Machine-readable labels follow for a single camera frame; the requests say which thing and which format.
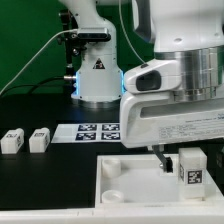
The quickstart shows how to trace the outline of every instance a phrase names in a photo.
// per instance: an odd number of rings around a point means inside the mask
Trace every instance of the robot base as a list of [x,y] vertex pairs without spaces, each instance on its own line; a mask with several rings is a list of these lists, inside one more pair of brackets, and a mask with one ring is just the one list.
[[93,102],[93,101],[85,101],[85,100],[72,98],[72,103],[75,105],[86,107],[86,108],[107,109],[107,108],[119,107],[120,99],[114,100],[114,101],[105,101],[105,102]]

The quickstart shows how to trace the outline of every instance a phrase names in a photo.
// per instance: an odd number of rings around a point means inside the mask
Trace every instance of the black sticker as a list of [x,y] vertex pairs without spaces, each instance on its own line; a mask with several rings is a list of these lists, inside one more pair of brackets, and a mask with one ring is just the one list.
[[93,69],[105,69],[103,62],[100,58],[98,58],[96,64],[94,65]]
[[120,125],[119,124],[103,124],[102,130],[103,131],[119,131]]
[[36,133],[35,135],[34,135],[34,137],[43,137],[45,134],[44,133]]
[[107,141],[116,141],[120,140],[120,133],[118,132],[104,132],[101,135],[101,140],[107,140]]
[[22,141],[21,141],[21,138],[20,138],[20,136],[17,138],[17,145],[18,145],[18,147],[20,146],[22,144]]
[[79,125],[78,131],[96,131],[96,124],[81,124]]
[[181,177],[182,181],[184,181],[184,168],[181,164],[180,164],[180,177]]
[[188,184],[201,184],[202,170],[188,171]]
[[15,138],[17,136],[17,134],[8,134],[6,136],[6,138]]
[[96,140],[96,133],[78,133],[76,135],[76,141],[92,141]]

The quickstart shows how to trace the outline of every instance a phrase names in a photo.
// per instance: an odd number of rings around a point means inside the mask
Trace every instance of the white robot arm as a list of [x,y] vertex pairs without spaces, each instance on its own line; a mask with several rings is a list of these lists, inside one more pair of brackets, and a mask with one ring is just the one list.
[[[139,2],[132,1],[135,28],[155,39],[155,59],[125,74],[123,144],[223,137],[224,0]],[[139,7],[150,13],[138,13]]]
[[[117,65],[117,37],[114,25],[99,16],[96,6],[118,4],[118,0],[59,0],[78,24],[78,38],[86,39],[82,65],[76,73],[75,103],[99,108],[119,105],[123,94],[123,73]],[[98,41],[92,37],[107,37]]]

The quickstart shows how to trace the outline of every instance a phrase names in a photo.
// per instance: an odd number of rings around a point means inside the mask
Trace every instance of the green wall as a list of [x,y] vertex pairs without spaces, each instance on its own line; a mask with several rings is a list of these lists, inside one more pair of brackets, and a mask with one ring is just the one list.
[[[57,32],[62,30],[58,12],[65,7],[57,0],[0,0],[0,89],[10,81],[28,60]],[[130,50],[120,26],[118,6],[100,6],[99,14],[115,24],[118,35],[118,64],[127,71],[140,64]],[[132,26],[131,4],[122,6],[124,22],[131,42],[144,60],[153,57],[153,46],[145,43]],[[75,59],[76,69],[79,60]],[[64,75],[64,47],[54,41],[12,85],[36,84],[53,76]],[[28,88],[10,93],[26,93]],[[41,92],[59,92],[59,88]]]

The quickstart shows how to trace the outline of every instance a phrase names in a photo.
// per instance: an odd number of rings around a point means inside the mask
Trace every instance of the white cube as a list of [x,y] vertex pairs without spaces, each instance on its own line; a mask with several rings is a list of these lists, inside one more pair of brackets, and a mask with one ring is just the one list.
[[2,154],[16,154],[24,143],[24,131],[21,128],[8,131],[1,140]]
[[185,199],[205,197],[207,156],[200,148],[179,149],[180,194]]
[[50,143],[50,130],[48,128],[36,129],[29,139],[31,153],[43,153]]

